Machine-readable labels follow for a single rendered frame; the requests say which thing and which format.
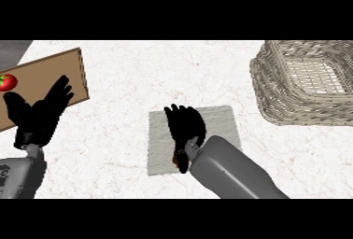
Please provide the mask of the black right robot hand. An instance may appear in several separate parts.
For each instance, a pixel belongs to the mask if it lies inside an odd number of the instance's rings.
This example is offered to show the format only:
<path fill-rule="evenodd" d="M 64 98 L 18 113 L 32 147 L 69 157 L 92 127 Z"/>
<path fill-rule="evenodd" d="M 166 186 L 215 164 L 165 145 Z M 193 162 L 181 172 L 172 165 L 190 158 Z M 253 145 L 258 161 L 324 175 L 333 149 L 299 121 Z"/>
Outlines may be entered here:
<path fill-rule="evenodd" d="M 185 174 L 190 169 L 190 157 L 187 154 L 188 141 L 197 139 L 197 145 L 202 147 L 206 139 L 207 128 L 203 116 L 199 111 L 184 105 L 172 104 L 165 107 L 165 113 L 169 120 L 172 137 L 176 142 L 176 158 L 179 171 Z"/>

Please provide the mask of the grey placemat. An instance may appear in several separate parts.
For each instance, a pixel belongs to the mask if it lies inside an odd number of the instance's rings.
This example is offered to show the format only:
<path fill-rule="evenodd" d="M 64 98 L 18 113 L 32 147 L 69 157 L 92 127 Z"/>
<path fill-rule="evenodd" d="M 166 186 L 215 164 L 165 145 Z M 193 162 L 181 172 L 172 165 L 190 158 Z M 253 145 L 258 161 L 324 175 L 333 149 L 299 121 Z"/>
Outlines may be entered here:
<path fill-rule="evenodd" d="M 207 128 L 206 138 L 224 137 L 241 149 L 240 131 L 234 109 L 230 105 L 199 107 Z M 171 135 L 168 116 L 163 111 L 150 113 L 148 175 L 178 174 L 173 163 L 175 140 Z"/>

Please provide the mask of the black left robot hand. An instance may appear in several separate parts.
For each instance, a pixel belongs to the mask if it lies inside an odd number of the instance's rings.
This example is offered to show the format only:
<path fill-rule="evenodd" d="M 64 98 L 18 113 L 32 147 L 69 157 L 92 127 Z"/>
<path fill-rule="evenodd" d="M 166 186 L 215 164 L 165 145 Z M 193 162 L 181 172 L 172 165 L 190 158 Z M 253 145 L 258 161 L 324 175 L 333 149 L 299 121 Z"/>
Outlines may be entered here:
<path fill-rule="evenodd" d="M 17 92 L 5 93 L 10 119 L 18 126 L 14 142 L 18 149 L 30 144 L 45 147 L 51 143 L 60 117 L 73 97 L 73 86 L 67 76 L 57 80 L 45 99 L 33 105 Z"/>

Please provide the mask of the red tomato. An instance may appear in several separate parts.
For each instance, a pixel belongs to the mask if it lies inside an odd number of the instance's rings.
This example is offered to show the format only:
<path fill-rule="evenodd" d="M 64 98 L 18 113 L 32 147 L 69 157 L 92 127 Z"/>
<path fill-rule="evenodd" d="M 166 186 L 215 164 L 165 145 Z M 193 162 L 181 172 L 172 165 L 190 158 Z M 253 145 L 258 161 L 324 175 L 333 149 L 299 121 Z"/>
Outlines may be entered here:
<path fill-rule="evenodd" d="M 18 84 L 18 79 L 12 74 L 0 76 L 0 91 L 11 91 Z"/>

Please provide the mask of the beige wicker basket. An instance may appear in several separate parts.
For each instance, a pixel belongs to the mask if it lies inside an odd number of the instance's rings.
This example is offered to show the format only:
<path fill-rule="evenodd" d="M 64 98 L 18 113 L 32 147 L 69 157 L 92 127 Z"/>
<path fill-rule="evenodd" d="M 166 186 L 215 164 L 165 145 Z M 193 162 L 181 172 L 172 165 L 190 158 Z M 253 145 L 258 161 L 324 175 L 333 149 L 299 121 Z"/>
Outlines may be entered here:
<path fill-rule="evenodd" d="M 353 40 L 268 40 L 250 73 L 271 123 L 353 126 Z"/>

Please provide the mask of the brown wooden cutting board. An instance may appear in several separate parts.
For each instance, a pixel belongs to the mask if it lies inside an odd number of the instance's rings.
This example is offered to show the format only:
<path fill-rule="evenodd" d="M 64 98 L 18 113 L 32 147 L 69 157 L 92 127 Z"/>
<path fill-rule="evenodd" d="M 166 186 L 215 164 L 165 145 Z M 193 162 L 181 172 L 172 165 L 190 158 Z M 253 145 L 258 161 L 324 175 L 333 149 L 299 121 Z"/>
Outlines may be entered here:
<path fill-rule="evenodd" d="M 75 97 L 70 105 L 91 99 L 80 48 L 2 70 L 0 75 L 5 74 L 17 77 L 18 84 L 12 91 L 21 94 L 32 105 L 45 98 L 63 75 L 69 77 L 73 86 Z"/>

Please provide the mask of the dark grey appliance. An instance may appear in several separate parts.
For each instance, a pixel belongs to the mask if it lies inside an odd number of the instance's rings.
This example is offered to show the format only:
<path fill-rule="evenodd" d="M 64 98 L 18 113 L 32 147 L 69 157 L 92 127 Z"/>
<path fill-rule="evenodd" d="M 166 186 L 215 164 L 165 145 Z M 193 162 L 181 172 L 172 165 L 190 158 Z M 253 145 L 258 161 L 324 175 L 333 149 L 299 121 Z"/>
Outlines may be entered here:
<path fill-rule="evenodd" d="M 18 65 L 30 45 L 32 40 L 0 40 L 0 70 Z"/>

